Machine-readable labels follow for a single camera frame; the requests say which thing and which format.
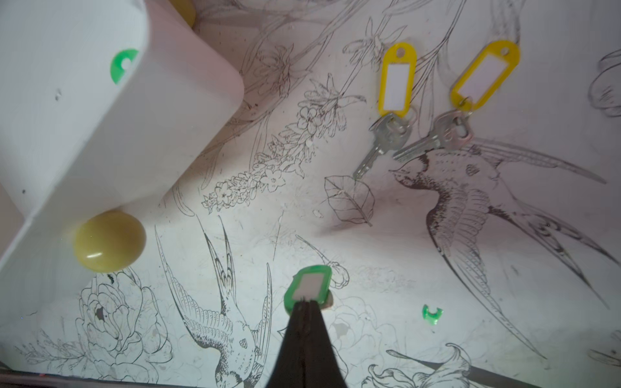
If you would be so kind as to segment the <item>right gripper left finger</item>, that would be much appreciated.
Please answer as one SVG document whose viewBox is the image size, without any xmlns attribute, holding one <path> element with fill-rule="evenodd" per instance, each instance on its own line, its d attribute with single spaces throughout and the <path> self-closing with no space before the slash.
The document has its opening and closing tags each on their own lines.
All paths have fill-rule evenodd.
<svg viewBox="0 0 621 388">
<path fill-rule="evenodd" d="M 297 302 L 289 317 L 281 348 L 268 388 L 303 388 L 305 386 L 305 361 L 303 345 L 307 302 Z"/>
</svg>

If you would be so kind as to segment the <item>white drawer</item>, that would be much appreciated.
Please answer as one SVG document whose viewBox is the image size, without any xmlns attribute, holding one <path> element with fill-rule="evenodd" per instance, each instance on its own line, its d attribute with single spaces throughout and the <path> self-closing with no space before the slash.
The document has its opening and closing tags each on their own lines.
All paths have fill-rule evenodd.
<svg viewBox="0 0 621 388">
<path fill-rule="evenodd" d="M 1 4 L 1 185 L 24 223 L 3 268 L 166 192 L 240 107 L 237 70 L 165 1 Z"/>
</svg>

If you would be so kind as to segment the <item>key with green tag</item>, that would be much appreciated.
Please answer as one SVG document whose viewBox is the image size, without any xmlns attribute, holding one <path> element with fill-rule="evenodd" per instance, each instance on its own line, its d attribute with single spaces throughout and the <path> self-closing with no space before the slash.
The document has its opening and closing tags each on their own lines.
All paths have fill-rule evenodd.
<svg viewBox="0 0 621 388">
<path fill-rule="evenodd" d="M 320 309 L 333 304 L 330 284 L 332 269 L 328 265 L 314 265 L 301 269 L 294 275 L 287 289 L 283 304 L 288 315 L 291 315 L 298 302 L 318 302 Z"/>
</svg>

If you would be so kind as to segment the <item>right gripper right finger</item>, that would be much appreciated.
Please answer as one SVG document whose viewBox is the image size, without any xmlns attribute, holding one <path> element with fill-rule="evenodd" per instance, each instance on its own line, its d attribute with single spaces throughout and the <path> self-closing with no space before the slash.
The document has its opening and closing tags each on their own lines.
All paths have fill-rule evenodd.
<svg viewBox="0 0 621 388">
<path fill-rule="evenodd" d="M 304 386 L 346 387 L 316 301 L 304 303 Z"/>
</svg>

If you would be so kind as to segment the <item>keys with yellow tag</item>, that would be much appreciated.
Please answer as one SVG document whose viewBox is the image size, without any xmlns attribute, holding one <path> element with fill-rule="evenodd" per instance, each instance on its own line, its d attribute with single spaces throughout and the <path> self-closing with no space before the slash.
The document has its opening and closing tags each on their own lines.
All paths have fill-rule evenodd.
<svg viewBox="0 0 621 388">
<path fill-rule="evenodd" d="M 399 42 L 384 54 L 378 96 L 380 118 L 370 127 L 374 142 L 354 171 L 355 180 L 362 179 L 379 156 L 401 149 L 409 140 L 412 124 L 408 114 L 416 63 L 417 51 L 408 42 Z"/>
</svg>

